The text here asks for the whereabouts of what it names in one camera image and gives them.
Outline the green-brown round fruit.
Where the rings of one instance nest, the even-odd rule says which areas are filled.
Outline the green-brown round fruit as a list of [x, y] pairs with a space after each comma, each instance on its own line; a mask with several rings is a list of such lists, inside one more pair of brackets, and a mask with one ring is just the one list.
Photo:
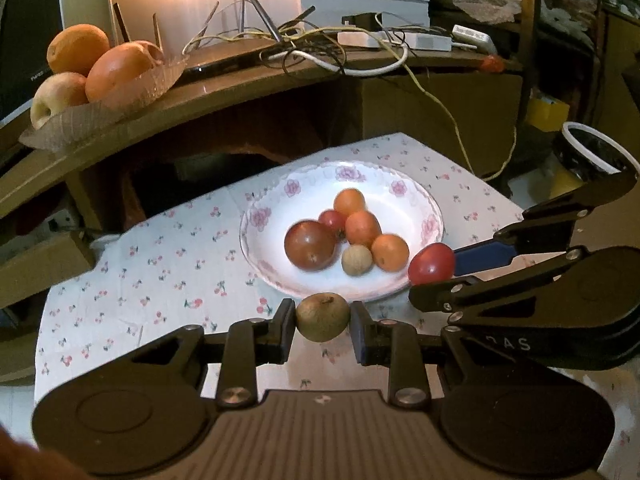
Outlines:
[[334, 292], [318, 292], [296, 307], [299, 333], [313, 342], [327, 342], [344, 332], [350, 320], [347, 301]]

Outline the beige longan fruit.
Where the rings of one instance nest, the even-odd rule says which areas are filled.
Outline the beige longan fruit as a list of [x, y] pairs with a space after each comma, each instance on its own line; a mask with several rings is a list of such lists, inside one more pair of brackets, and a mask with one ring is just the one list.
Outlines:
[[347, 275], [360, 276], [370, 271], [373, 266], [373, 257], [367, 246], [356, 244], [349, 246], [343, 252], [341, 264]]

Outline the white rimmed black bowl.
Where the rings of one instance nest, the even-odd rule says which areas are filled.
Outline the white rimmed black bowl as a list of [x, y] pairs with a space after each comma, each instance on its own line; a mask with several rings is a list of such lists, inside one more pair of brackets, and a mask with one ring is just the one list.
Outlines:
[[564, 122], [553, 153], [561, 166], [582, 182], [600, 181], [616, 172], [639, 174], [638, 159], [622, 144], [581, 122]]

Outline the right small orange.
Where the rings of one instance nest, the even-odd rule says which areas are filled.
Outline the right small orange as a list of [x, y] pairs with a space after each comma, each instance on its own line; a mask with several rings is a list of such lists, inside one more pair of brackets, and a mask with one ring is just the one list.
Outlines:
[[381, 234], [371, 245], [374, 263], [385, 272], [399, 272], [408, 263], [409, 247], [396, 234]]

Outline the small orange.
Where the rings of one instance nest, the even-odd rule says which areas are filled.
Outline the small orange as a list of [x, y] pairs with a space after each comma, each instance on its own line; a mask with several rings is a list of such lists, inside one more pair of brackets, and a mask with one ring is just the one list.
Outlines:
[[382, 230], [378, 219], [370, 211], [355, 211], [345, 221], [346, 240], [351, 245], [370, 248], [381, 234]]
[[333, 209], [345, 218], [355, 212], [366, 210], [366, 200], [358, 188], [345, 188], [334, 198]]
[[399, 272], [408, 263], [409, 247], [396, 234], [381, 234], [371, 245], [374, 263], [385, 272]]

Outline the cherry print tablecloth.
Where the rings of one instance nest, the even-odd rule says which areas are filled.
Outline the cherry print tablecloth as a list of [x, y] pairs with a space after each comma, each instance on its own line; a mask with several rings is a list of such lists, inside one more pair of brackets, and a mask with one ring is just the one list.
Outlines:
[[[186, 324], [225, 332], [243, 318], [271, 318], [285, 295], [241, 254], [242, 214], [289, 172], [360, 160], [408, 174], [439, 204], [445, 243], [486, 240], [522, 220], [521, 208], [469, 171], [403, 133], [329, 148], [182, 205], [166, 207], [106, 243], [96, 267], [52, 287], [36, 352], [35, 404], [51, 390]], [[639, 479], [639, 357], [607, 372], [566, 372], [610, 402], [616, 420], [600, 468], [608, 479]], [[264, 389], [380, 389], [387, 372], [361, 367], [344, 334], [327, 344], [296, 335], [285, 366], [258, 368]]]

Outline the dark red plum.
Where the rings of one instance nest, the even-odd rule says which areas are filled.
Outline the dark red plum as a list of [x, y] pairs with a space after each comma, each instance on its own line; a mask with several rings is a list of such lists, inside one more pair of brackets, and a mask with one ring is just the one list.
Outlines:
[[334, 258], [336, 237], [323, 223], [303, 220], [291, 226], [284, 239], [285, 255], [304, 271], [318, 271]]

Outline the middle small orange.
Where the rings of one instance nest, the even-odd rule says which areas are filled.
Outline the middle small orange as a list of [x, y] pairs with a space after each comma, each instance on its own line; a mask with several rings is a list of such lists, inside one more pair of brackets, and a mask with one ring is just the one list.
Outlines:
[[355, 211], [345, 221], [346, 240], [351, 245], [370, 248], [381, 234], [382, 230], [378, 219], [370, 211]]

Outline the white floral plate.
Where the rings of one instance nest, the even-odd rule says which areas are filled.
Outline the white floral plate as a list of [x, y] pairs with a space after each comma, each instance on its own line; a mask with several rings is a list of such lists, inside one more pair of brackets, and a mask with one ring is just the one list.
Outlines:
[[426, 188], [372, 162], [294, 170], [254, 200], [240, 226], [247, 263], [296, 298], [392, 296], [408, 286], [411, 258], [443, 237], [442, 212]]

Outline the small red cherry tomato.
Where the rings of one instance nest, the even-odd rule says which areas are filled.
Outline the small red cherry tomato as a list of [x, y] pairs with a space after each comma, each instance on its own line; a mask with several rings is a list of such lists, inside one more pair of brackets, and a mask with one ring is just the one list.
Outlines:
[[335, 209], [322, 211], [318, 221], [329, 228], [338, 240], [344, 240], [346, 217], [341, 211]]

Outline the top small orange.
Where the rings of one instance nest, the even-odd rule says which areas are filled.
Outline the top small orange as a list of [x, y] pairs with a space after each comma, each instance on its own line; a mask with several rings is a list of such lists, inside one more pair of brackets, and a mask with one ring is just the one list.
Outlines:
[[345, 218], [355, 212], [366, 210], [366, 200], [358, 188], [345, 188], [334, 198], [333, 209]]

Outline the small red object on shelf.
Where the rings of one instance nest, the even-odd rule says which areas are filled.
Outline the small red object on shelf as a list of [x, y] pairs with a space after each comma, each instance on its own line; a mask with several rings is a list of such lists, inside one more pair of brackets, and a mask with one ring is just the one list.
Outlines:
[[506, 64], [499, 55], [486, 55], [478, 68], [483, 73], [501, 74], [506, 69]]

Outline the white charger block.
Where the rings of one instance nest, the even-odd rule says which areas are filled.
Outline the white charger block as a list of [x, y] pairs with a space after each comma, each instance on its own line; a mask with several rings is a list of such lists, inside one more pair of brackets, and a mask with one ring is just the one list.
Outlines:
[[452, 36], [459, 42], [462, 42], [462, 44], [472, 44], [472, 46], [477, 47], [477, 50], [480, 52], [493, 55], [498, 54], [498, 50], [491, 36], [486, 34], [486, 32], [480, 32], [479, 30], [462, 25], [454, 25]]

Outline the white power strip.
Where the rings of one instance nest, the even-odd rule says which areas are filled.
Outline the white power strip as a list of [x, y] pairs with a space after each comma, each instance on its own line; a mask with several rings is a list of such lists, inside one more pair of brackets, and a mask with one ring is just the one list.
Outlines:
[[389, 44], [396, 47], [407, 46], [413, 51], [452, 50], [452, 40], [449, 37], [425, 32], [339, 32], [337, 42], [343, 47], [361, 49], [381, 49], [382, 44]]

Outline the wooden curved shelf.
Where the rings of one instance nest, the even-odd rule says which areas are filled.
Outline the wooden curved shelf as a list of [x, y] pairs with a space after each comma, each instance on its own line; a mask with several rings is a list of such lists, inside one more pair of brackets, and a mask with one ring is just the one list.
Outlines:
[[302, 63], [179, 84], [146, 110], [69, 150], [26, 152], [1, 177], [1, 227], [28, 232], [67, 198], [105, 233], [221, 185], [334, 146], [402, 132], [486, 177], [508, 157], [528, 90], [477, 54], [416, 56], [356, 79]]

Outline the black power adapter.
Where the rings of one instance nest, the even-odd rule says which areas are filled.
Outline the black power adapter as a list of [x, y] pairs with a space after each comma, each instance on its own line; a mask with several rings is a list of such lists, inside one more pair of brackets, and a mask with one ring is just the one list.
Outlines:
[[354, 26], [368, 32], [380, 32], [383, 29], [380, 18], [375, 12], [343, 15], [341, 21], [344, 26]]

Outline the glass leaf-shaped fruit dish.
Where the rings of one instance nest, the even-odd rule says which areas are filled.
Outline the glass leaf-shaped fruit dish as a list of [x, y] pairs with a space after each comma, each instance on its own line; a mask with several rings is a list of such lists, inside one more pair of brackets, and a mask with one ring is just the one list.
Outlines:
[[68, 108], [38, 130], [27, 127], [18, 140], [29, 148], [56, 153], [99, 136], [161, 98], [181, 77], [187, 60], [185, 56], [171, 58], [121, 84], [98, 102]]

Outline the large orange front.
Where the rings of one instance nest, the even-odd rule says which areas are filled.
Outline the large orange front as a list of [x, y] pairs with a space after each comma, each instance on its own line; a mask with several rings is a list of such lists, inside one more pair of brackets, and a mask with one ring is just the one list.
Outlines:
[[129, 41], [106, 51], [92, 66], [85, 92], [90, 103], [99, 101], [121, 84], [126, 84], [165, 62], [159, 47], [149, 41]]

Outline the large orange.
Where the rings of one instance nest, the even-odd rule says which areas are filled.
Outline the large orange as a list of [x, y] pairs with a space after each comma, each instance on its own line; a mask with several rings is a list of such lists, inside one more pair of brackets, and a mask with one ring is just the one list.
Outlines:
[[121, 84], [126, 84], [165, 62], [159, 47], [149, 41], [129, 41], [106, 51], [92, 66], [85, 92], [90, 103], [99, 101]]
[[94, 63], [110, 48], [106, 33], [91, 24], [78, 24], [59, 32], [47, 48], [52, 73], [87, 76]]

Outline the pale apple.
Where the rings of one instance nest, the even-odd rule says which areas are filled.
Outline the pale apple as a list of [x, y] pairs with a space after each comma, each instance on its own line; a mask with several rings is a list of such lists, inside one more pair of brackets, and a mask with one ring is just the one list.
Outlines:
[[61, 114], [66, 108], [86, 104], [85, 86], [86, 77], [73, 72], [54, 74], [43, 81], [30, 107], [32, 128], [40, 129], [51, 117]]

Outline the large orange back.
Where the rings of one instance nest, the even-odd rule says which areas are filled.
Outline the large orange back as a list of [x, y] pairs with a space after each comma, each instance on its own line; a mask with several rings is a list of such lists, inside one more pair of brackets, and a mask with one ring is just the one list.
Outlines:
[[91, 24], [78, 24], [59, 32], [47, 48], [52, 73], [87, 76], [94, 63], [110, 48], [106, 33]]

